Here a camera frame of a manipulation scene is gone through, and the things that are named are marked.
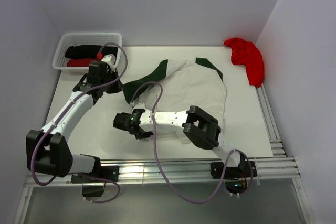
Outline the white and green t shirt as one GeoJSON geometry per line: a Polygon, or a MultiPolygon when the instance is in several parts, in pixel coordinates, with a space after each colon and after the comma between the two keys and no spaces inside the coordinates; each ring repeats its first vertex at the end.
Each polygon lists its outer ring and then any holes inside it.
{"type": "Polygon", "coordinates": [[[139,78],[124,84],[127,103],[144,103],[158,112],[178,112],[195,105],[213,116],[224,128],[226,88],[222,73],[206,58],[165,59],[139,78]]]}

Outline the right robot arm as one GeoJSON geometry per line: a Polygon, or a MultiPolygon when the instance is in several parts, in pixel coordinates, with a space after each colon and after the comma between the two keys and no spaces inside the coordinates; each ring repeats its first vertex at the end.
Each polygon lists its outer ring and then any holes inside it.
{"type": "Polygon", "coordinates": [[[138,104],[131,113],[118,113],[113,127],[126,131],[137,140],[158,133],[176,133],[186,136],[190,142],[203,150],[212,151],[227,162],[228,173],[234,177],[245,171],[245,158],[225,136],[216,118],[198,106],[179,112],[152,112],[138,104]]]}

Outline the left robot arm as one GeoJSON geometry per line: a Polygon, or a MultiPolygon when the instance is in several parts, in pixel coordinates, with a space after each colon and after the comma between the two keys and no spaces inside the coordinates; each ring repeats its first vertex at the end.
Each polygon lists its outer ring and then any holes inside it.
{"type": "Polygon", "coordinates": [[[122,84],[115,66],[93,61],[89,71],[74,86],[70,98],[57,115],[40,130],[26,136],[27,168],[31,173],[53,177],[83,173],[91,182],[102,176],[100,159],[90,155],[74,155],[68,140],[82,117],[105,94],[118,93],[122,84]]]}

